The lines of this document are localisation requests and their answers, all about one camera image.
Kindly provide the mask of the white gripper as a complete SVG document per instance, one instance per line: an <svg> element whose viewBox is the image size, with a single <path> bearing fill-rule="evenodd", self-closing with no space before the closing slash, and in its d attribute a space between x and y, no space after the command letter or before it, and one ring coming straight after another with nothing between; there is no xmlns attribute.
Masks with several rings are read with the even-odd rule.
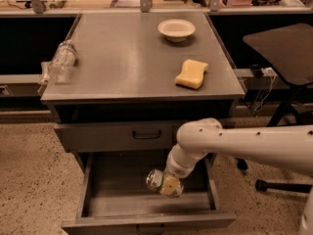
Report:
<svg viewBox="0 0 313 235"><path fill-rule="evenodd" d="M194 170L194 168L194 166L182 167L181 165L176 163L173 159L173 156L169 154L166 160L166 166L164 171L170 175L164 177L159 193L167 197L179 197L182 193L182 186L180 180L177 178L188 177Z"/></svg>

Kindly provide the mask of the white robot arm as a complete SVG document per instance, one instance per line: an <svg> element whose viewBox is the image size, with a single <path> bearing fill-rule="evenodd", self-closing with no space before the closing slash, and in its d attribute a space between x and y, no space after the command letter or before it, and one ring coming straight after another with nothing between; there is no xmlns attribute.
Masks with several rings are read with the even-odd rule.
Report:
<svg viewBox="0 0 313 235"><path fill-rule="evenodd" d="M313 126L224 128L215 118L190 121L177 131L159 193L182 193L180 180L209 153L220 153L313 176Z"/></svg>

